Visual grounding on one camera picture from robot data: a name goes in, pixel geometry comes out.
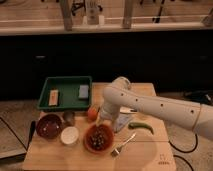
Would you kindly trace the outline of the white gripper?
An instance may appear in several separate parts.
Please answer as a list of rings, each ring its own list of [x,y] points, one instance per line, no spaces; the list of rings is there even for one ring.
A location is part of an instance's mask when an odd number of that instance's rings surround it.
[[[100,108],[97,121],[95,122],[96,127],[101,126],[105,120],[109,120],[112,125],[115,124],[116,119],[120,113],[120,106],[104,102]]]

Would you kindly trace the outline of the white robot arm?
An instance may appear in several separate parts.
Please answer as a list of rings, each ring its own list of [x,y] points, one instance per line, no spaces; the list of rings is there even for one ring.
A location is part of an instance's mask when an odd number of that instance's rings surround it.
[[[140,95],[131,90],[126,77],[117,77],[102,92],[103,103],[96,120],[99,126],[105,120],[115,125],[121,107],[135,109],[213,141],[213,106],[159,96]]]

